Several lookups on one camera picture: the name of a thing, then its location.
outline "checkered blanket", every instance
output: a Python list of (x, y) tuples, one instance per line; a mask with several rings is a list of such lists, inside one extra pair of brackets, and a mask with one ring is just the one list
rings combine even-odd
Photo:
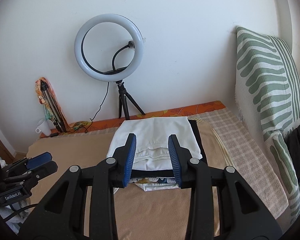
[(288, 206), (284, 189), (261, 149), (248, 130), (227, 108), (196, 114), (210, 123), (225, 145), (234, 167), (260, 197), (275, 218)]

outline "orange patterned fabric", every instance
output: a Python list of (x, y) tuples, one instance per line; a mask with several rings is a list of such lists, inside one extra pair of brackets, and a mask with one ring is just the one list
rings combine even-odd
[[(135, 119), (144, 119), (149, 117), (168, 117), (168, 116), (189, 116), (194, 114), (202, 114), (205, 112), (212, 112), (214, 110), (220, 110), (226, 108), (221, 101), (214, 101), (209, 102), (205, 104), (199, 104), (199, 105), (193, 105), (193, 106), (185, 106), (180, 108), (174, 108), (169, 110), (163, 110), (158, 112), (151, 112), (146, 115), (133, 115), (130, 117), (131, 120)], [(124, 117), (122, 118), (114, 118), (114, 119), (108, 119), (108, 120), (101, 120), (101, 121), (95, 121), (92, 123), (92, 125), (88, 128), (88, 132), (96, 131), (96, 130), (103, 130), (107, 128), (112, 127), (119, 127), (122, 122), (124, 121)], [(78, 131), (72, 132), (72, 133), (81, 133), (84, 132), (85, 129), (81, 128)]]

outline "pillow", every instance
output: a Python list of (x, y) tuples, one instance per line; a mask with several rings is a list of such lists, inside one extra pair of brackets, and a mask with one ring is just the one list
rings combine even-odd
[(284, 142), (300, 125), (300, 77), (285, 41), (237, 27), (236, 101), (248, 130), (280, 179), (291, 208), (300, 213), (300, 193)]

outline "tan fabric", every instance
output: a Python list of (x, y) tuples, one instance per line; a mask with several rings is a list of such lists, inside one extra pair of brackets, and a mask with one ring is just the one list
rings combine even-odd
[(31, 192), (31, 203), (38, 203), (63, 173), (72, 165), (82, 169), (97, 165), (105, 159), (113, 133), (53, 137), (37, 140), (29, 147), (27, 157), (35, 157), (44, 152), (50, 152), (52, 160), (58, 165), (58, 171), (39, 181)]
[[(227, 164), (218, 141), (215, 138), (211, 125), (208, 122), (197, 120), (197, 125), (202, 141), (202, 146), (207, 157), (208, 166), (224, 169)], [(213, 216), (214, 235), (218, 236), (220, 231), (219, 206), (217, 188), (212, 188), (213, 194)]]
[(129, 184), (114, 194), (119, 240), (185, 239), (190, 189), (143, 191)]
[(230, 155), (228, 153), (228, 150), (226, 149), (225, 145), (223, 144), (221, 138), (219, 137), (219, 135), (217, 134), (217, 132), (213, 128), (211, 128), (211, 129), (213, 130), (214, 137), (216, 138), (216, 140), (217, 140), (217, 142), (218, 142), (218, 144), (219, 144), (219, 146), (221, 148), (221, 151), (223, 153), (223, 157), (226, 160), (227, 166), (234, 166), (234, 163), (231, 160), (231, 157), (230, 157)]

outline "black cable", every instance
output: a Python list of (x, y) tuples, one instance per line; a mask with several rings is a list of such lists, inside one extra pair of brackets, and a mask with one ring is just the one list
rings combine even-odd
[(128, 45), (122, 47), (121, 49), (119, 49), (119, 50), (114, 54), (114, 56), (113, 56), (113, 58), (112, 58), (112, 69), (113, 69), (114, 71), (116, 70), (115, 67), (114, 67), (114, 59), (115, 59), (115, 57), (116, 57), (122, 50), (127, 49), (127, 48), (129, 48), (129, 47), (130, 47), (130, 45), (128, 44)]
[(16, 211), (15, 208), (12, 205), (9, 205), (12, 211)]
[(85, 131), (84, 131), (84, 133), (87, 133), (88, 132), (88, 129), (89, 129), (89, 127), (92, 125), (92, 122), (93, 122), (93, 120), (95, 119), (95, 117), (97, 116), (97, 114), (100, 112), (100, 110), (101, 110), (101, 106), (103, 105), (103, 103), (105, 102), (105, 100), (106, 100), (106, 97), (107, 97), (107, 95), (108, 95), (108, 91), (109, 91), (109, 82), (108, 82), (108, 86), (107, 86), (107, 92), (106, 92), (106, 95), (105, 95), (105, 98), (103, 98), (103, 101), (102, 101), (102, 103), (101, 103), (101, 105), (100, 105), (100, 107), (99, 107), (99, 110), (96, 112), (96, 114), (94, 115), (94, 117), (91, 119), (90, 118), (90, 120), (91, 120), (91, 124), (86, 128), (84, 125), (81, 125), (81, 126), (79, 126), (79, 128), (78, 129), (76, 129), (76, 130), (74, 130), (73, 132), (71, 132), (71, 131), (67, 131), (67, 132), (69, 132), (69, 133), (74, 133), (74, 132), (76, 132), (76, 131), (78, 131), (80, 128), (85, 128)]
[(50, 134), (49, 136), (43, 136), (43, 137), (40, 137), (40, 139), (42, 139), (42, 138), (48, 138), (48, 137), (56, 137), (56, 136), (58, 136), (59, 134), (60, 134), (59, 132), (55, 132), (55, 133)]
[(29, 208), (33, 208), (35, 207), (37, 204), (31, 204), (31, 205), (28, 205), (28, 206), (25, 206), (23, 208), (20, 208), (18, 209), (17, 211), (13, 212), (11, 215), (8, 215), (5, 219), (3, 219), (4, 222), (7, 222), (9, 221), (11, 218), (15, 217), (16, 215), (18, 215), (19, 213), (21, 213), (22, 211), (25, 211)]

